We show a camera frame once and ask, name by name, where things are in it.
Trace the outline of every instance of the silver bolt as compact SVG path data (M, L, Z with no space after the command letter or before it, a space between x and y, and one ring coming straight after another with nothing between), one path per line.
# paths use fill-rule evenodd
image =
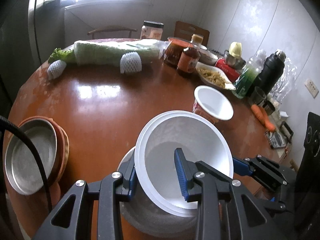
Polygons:
M111 174L111 176L114 179L120 178L121 177L121 173L119 171L115 171L114 173Z
M84 180L80 179L76 181L76 186L77 187L82 187L84 185Z
M241 182L240 182L239 180L237 180L237 179L234 179L234 180L232 181L232 185L233 185L233 186L236 186L236 187L239 187L239 186L241 185Z
M204 177L204 173L201 171L196 172L196 177L197 178L203 178Z

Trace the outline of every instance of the carrot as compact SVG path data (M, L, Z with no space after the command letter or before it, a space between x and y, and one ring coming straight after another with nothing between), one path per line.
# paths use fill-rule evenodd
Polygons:
M262 114L260 108L257 105L252 105L251 110L254 113L254 115L256 116L256 118L260 121L260 123L262 123L264 125L265 119L263 117L263 114Z
M267 112L264 110L263 107L259 106L259 109L263 115L264 118L264 126L266 127L266 129L270 132L275 132L276 131L276 126L270 122L269 117L267 115Z

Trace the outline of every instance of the clear plastic bag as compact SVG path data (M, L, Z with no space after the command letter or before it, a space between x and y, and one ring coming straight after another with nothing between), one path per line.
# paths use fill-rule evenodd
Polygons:
M281 103L284 97L294 88L297 69L290 58L286 58L284 61L283 74L270 91L270 95L274 100Z
M144 39L139 41L76 41L74 53L78 65L113 65L119 66L121 57L129 52L137 52L142 64L159 59L169 46L170 41Z

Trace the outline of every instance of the round table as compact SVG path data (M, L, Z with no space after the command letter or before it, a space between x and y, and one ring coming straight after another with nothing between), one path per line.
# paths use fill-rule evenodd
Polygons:
M162 60L143 66L142 72L120 74L112 66L68 66L56 80L49 81L45 62L20 88L9 120L18 125L34 115L53 118L68 134L70 154L59 182L62 194L78 180L93 182L115 171L122 157L136 143L144 125L154 116L170 110L192 111L194 89L202 82L194 75L186 79ZM249 106L229 91L234 116L216 124L231 153L239 158L261 154L276 162L263 126ZM4 153L9 141L4 135ZM249 177L239 177L254 193L260 185ZM17 218L32 237L47 216L43 193L19 195L9 184L9 198ZM94 204L92 239L96 239L97 203ZM139 232L122 219L124 239L156 239Z

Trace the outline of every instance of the black bottle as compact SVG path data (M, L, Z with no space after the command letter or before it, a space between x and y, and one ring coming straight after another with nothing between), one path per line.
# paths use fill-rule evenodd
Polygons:
M277 49L274 54L267 57L263 64L263 70L254 79L246 96L249 97L255 87L260 87L267 95L283 73L285 58L285 53L279 49Z

